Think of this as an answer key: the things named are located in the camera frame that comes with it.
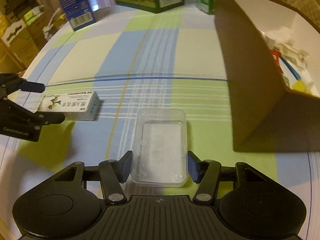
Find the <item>brown and white cardboard box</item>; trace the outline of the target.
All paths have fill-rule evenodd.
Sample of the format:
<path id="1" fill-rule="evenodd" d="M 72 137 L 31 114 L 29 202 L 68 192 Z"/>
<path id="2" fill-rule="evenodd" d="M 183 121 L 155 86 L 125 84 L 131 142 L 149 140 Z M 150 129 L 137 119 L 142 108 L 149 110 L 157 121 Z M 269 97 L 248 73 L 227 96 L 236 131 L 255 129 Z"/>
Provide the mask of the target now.
<path id="1" fill-rule="evenodd" d="M 236 152 L 319 150 L 319 99 L 289 89 L 257 28 L 235 0 L 217 0 L 215 26 L 228 80 Z"/>

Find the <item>clear plastic case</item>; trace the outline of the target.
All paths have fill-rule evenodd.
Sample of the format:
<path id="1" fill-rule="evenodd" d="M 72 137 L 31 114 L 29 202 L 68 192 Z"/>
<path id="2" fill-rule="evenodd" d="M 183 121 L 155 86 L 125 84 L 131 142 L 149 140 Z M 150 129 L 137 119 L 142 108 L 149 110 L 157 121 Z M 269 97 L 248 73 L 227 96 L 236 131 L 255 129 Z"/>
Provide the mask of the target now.
<path id="1" fill-rule="evenodd" d="M 186 114 L 144 108 L 137 114 L 131 179 L 145 187 L 181 187 L 188 178 Z"/>

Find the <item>checkered bed sheet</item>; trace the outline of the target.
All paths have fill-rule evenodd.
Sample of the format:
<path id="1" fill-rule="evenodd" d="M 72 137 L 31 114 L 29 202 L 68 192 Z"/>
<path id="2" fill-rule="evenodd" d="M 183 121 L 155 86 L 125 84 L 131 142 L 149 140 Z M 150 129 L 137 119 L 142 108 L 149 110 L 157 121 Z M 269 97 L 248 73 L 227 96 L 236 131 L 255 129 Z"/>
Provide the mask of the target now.
<path id="1" fill-rule="evenodd" d="M 233 151 L 228 86 L 214 17 L 193 4 L 161 14 L 114 6 L 103 20 L 72 31 L 65 24 L 24 77 L 46 94 L 94 90 L 94 121 L 42 129 L 38 142 L 1 136 L 1 237 L 20 236 L 14 201 L 67 165 L 98 165 L 133 148 L 143 108 L 185 112 L 188 148 L 224 166 L 249 163 L 297 194 L 307 208 L 303 239 L 319 239 L 319 153 Z"/>

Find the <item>blue milk carton box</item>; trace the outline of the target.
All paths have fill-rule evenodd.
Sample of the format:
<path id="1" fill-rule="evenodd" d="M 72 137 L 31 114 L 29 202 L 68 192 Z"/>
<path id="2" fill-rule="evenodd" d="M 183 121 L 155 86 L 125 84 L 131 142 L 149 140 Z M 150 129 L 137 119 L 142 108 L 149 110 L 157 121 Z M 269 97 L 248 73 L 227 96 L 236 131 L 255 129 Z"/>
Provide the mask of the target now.
<path id="1" fill-rule="evenodd" d="M 74 31 L 96 22 L 89 0 L 59 0 Z"/>

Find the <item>white cloth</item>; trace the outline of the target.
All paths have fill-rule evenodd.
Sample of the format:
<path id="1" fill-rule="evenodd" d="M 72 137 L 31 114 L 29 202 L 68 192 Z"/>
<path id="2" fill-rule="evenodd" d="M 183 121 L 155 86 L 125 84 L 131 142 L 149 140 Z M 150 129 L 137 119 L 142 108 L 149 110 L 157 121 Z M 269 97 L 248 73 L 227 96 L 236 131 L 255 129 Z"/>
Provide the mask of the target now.
<path id="1" fill-rule="evenodd" d="M 311 90 L 313 95 L 319 96 L 319 92 L 316 88 L 316 85 L 315 85 L 313 79 L 311 78 L 309 72 L 306 69 L 297 67 L 291 61 L 287 61 L 285 63 L 285 66 L 290 71 L 290 73 L 295 77 L 296 81 L 301 80 L 302 83 L 305 85 L 305 87 L 307 89 Z"/>

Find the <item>stacked cardboard boxes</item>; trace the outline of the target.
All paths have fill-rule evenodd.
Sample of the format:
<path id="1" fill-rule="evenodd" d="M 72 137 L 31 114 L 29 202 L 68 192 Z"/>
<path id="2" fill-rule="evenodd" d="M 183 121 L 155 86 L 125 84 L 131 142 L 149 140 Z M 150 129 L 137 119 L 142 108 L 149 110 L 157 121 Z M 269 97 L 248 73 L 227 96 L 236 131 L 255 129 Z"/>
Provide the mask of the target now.
<path id="1" fill-rule="evenodd" d="M 66 22 L 59 0 L 1 0 L 1 73 L 25 71 Z"/>

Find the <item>yellow snack pouch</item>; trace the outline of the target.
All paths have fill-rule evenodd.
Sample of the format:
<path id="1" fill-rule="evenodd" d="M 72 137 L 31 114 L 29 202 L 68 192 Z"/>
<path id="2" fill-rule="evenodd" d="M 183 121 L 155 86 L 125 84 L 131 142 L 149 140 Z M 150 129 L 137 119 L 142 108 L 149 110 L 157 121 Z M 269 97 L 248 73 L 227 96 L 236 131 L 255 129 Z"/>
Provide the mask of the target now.
<path id="1" fill-rule="evenodd" d="M 311 90 L 307 89 L 305 87 L 305 85 L 302 83 L 301 80 L 296 81 L 293 86 L 292 86 L 292 90 L 295 90 L 297 92 L 301 92 L 304 94 L 309 94 L 309 95 L 313 95 L 313 93 L 311 92 Z"/>

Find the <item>white hair claw clip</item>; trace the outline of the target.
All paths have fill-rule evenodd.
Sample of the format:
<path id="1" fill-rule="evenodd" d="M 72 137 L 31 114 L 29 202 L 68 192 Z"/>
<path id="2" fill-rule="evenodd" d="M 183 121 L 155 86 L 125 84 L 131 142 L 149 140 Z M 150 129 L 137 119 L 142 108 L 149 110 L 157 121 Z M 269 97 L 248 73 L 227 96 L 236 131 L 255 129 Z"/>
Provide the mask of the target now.
<path id="1" fill-rule="evenodd" d="M 295 48 L 295 41 L 288 27 L 282 26 L 269 31 L 259 31 L 270 50 L 276 50 L 299 68 L 308 67 L 309 53 Z"/>

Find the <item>white ointment box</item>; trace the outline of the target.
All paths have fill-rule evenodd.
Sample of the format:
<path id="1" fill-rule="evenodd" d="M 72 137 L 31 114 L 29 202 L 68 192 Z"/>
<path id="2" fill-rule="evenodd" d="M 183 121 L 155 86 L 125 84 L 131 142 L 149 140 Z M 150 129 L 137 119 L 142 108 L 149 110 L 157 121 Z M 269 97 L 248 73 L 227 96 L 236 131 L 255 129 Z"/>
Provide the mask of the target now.
<path id="1" fill-rule="evenodd" d="M 66 120 L 94 121 L 100 105 L 95 91 L 70 92 L 45 95 L 38 107 L 39 112 L 63 113 Z"/>

